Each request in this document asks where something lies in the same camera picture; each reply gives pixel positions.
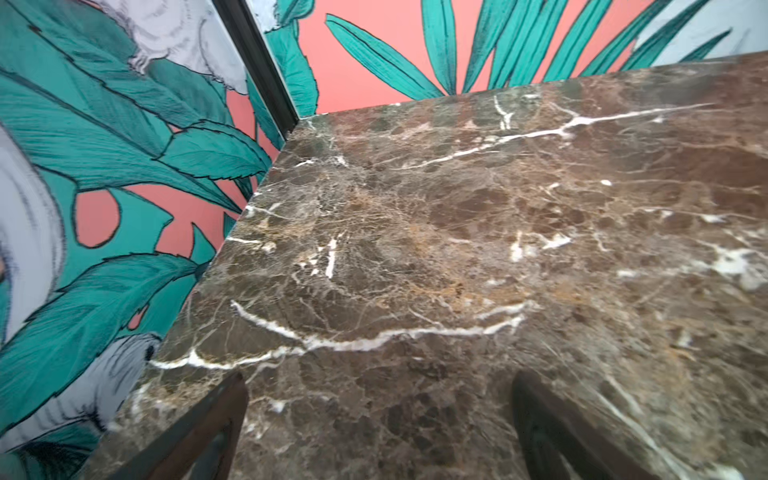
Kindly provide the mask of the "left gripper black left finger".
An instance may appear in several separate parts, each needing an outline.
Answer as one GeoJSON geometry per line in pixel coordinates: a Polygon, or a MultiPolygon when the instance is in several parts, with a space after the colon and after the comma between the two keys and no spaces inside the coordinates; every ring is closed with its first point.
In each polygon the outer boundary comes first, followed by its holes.
{"type": "Polygon", "coordinates": [[[227,479],[248,407],[244,376],[233,371],[112,479],[227,479]]]}

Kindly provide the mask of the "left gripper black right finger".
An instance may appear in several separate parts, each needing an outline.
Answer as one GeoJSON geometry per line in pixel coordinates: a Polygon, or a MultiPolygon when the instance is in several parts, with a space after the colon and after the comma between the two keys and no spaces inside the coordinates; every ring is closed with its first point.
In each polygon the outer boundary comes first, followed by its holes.
{"type": "Polygon", "coordinates": [[[511,414],[529,477],[568,479],[567,465],[582,479],[654,479],[656,476],[610,442],[529,369],[511,387],[511,414]]]}

